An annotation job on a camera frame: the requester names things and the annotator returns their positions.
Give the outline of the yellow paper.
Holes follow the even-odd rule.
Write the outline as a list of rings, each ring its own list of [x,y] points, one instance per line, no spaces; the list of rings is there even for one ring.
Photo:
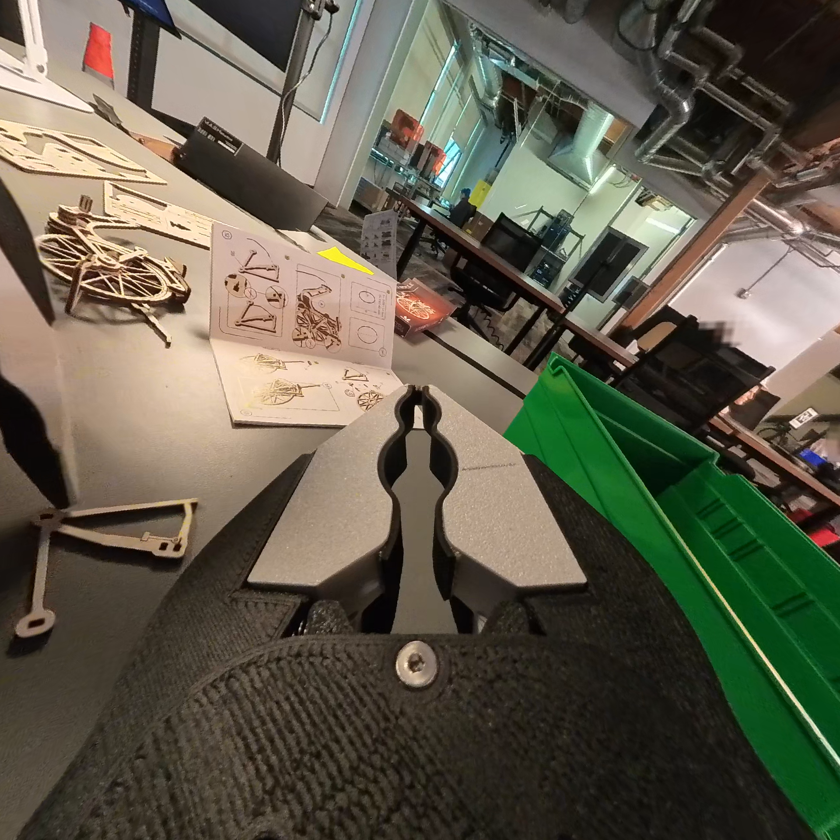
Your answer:
[[[332,263],[343,266],[345,268],[356,270],[369,276],[375,274],[375,271],[373,269],[369,268],[367,265],[361,264],[357,260],[353,259],[351,256],[344,254],[344,252],[342,252],[342,250],[338,246],[331,246],[329,248],[322,249],[318,251],[317,254],[323,259],[329,260]]]

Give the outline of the standing printed leaflet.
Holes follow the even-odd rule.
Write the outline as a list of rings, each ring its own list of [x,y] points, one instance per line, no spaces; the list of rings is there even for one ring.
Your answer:
[[[360,255],[387,276],[397,279],[397,227],[396,210],[388,209],[368,213],[362,221]]]

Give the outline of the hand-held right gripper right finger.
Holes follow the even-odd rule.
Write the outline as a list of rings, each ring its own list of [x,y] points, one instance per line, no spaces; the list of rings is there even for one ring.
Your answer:
[[[434,574],[444,599],[519,599],[587,586],[526,457],[433,385],[422,390],[430,469],[443,487]]]

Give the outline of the green plastic bin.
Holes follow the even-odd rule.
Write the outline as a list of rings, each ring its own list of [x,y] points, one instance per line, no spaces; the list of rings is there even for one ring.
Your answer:
[[[506,437],[651,565],[782,791],[838,838],[838,564],[708,446],[557,354]]]

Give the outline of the large black office chair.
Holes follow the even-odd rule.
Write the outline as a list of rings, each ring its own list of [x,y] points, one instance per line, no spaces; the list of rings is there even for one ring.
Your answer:
[[[612,388],[689,434],[696,434],[775,368],[732,342],[725,322],[681,319],[619,374]]]

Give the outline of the black flat box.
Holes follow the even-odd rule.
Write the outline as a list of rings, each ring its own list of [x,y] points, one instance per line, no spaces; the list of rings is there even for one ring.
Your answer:
[[[243,143],[224,143],[194,131],[174,159],[182,172],[277,230],[306,233],[329,203]]]

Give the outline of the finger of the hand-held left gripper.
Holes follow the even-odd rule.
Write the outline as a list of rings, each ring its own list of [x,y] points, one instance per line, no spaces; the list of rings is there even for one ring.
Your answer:
[[[35,241],[25,217],[4,182],[1,182],[1,250],[44,321],[52,326],[56,314]]]
[[[59,451],[50,442],[44,418],[32,400],[1,377],[3,446],[26,477],[55,508],[67,508],[70,494]]]

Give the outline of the silver ventilation ducts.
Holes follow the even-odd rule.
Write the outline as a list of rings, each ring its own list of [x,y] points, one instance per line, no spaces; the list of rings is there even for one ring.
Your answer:
[[[640,162],[783,193],[838,169],[838,2],[626,2],[614,44],[655,100]]]

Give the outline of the wooden triangular frame part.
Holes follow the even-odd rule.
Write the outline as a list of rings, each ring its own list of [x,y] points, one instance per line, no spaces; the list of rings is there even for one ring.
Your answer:
[[[14,627],[16,639],[27,640],[49,633],[56,623],[56,613],[46,604],[51,538],[55,534],[103,548],[149,554],[161,560],[180,560],[186,554],[198,499],[183,498],[93,508],[48,508],[32,519],[38,530],[37,553],[28,612]],[[108,518],[157,512],[176,512],[180,527],[172,536],[146,531],[141,535],[102,532],[81,523],[94,518]]]

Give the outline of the small black office chair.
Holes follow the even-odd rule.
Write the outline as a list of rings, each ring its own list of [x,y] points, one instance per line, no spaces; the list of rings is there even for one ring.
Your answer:
[[[482,247],[525,273],[541,249],[541,237],[499,213],[481,240]]]

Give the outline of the large dark wall screen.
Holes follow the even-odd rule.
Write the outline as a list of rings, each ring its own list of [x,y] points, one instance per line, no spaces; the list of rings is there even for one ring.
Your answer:
[[[323,121],[339,85],[362,2],[338,1],[316,21],[303,63],[295,107]],[[298,26],[300,2],[167,2],[183,36],[279,93]]]

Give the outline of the wooden cut-out parts sheet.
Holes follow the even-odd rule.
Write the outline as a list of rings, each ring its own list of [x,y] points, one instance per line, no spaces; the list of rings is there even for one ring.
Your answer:
[[[210,217],[116,182],[105,181],[102,195],[106,215],[149,233],[211,247],[214,220]]]
[[[166,183],[99,140],[20,122],[1,121],[1,157],[29,174],[150,185]]]

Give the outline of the long brown table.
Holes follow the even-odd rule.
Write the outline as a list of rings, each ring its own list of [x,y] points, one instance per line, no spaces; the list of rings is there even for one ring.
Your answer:
[[[543,335],[537,348],[528,357],[526,366],[531,371],[548,356],[549,351],[565,331],[572,332],[589,346],[607,355],[613,362],[620,364],[625,369],[636,363],[636,355],[605,335],[571,321],[558,297],[524,275],[483,243],[475,240],[460,227],[454,226],[446,217],[436,213],[433,208],[420,204],[392,188],[389,188],[387,192],[395,203],[402,204],[405,210],[416,219],[416,227],[396,262],[398,277],[405,275],[408,263],[415,253],[424,231],[427,228],[435,231],[437,238],[446,244],[456,256],[452,267],[455,272],[452,282],[455,289],[460,292],[464,302],[457,307],[453,318],[462,326],[474,330],[482,339],[488,340],[488,335],[481,330],[478,322],[471,316],[471,310],[473,308],[483,312],[495,310],[493,302],[499,298],[502,303],[502,310],[506,312],[509,310],[509,301],[516,302],[518,299],[522,299],[533,305],[535,309],[515,338],[504,347],[505,354],[511,354],[519,346],[545,312],[552,312],[554,315],[552,328]],[[460,259],[466,259],[469,264],[477,265],[483,277],[488,277],[497,282],[490,289],[489,295],[484,292],[484,285],[477,284],[472,279],[468,279],[467,287],[460,285]]]

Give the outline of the black display stand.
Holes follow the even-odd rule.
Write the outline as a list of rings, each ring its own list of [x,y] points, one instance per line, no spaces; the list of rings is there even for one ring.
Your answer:
[[[127,99],[148,113],[152,108],[161,31],[176,39],[182,34],[166,1],[121,1],[132,20]]]

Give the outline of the small dark card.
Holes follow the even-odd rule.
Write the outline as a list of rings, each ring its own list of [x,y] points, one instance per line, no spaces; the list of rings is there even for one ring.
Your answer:
[[[132,134],[132,132],[125,126],[120,116],[116,113],[113,106],[108,101],[103,100],[97,94],[94,93],[92,95],[92,101],[90,102],[90,105],[94,113],[96,113],[100,118],[104,119],[111,126],[117,128],[123,133],[129,135]]]

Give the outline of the white stand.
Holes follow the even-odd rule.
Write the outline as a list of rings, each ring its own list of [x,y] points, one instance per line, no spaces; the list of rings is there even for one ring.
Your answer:
[[[90,104],[48,78],[49,59],[41,27],[38,1],[2,2],[2,24],[19,24],[23,58],[1,50],[1,88],[79,112],[92,113]]]

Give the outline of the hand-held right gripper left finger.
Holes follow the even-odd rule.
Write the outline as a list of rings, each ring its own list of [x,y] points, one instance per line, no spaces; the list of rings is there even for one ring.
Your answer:
[[[255,561],[247,583],[368,606],[385,592],[382,555],[396,535],[385,456],[405,434],[414,388],[387,395],[321,444]]]

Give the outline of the paper instruction booklet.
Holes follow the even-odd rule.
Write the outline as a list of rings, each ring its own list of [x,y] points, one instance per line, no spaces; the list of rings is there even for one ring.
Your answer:
[[[327,248],[213,224],[209,341],[234,424],[343,427],[402,386],[396,281]]]

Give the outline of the red model kit box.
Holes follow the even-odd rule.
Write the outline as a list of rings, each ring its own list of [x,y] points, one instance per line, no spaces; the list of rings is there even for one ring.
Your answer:
[[[395,335],[424,332],[448,319],[456,305],[416,278],[399,282],[395,289]]]

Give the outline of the wooden bicycle model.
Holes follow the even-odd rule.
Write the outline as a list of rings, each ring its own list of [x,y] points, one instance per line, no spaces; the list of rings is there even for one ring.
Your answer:
[[[172,337],[161,326],[156,311],[181,307],[192,289],[186,266],[169,257],[157,258],[129,242],[111,241],[102,232],[129,232],[134,223],[93,211],[92,197],[80,195],[77,205],[59,205],[48,217],[45,232],[35,238],[38,260],[52,276],[68,285],[66,314],[72,315],[84,298],[131,310],[163,340]]]

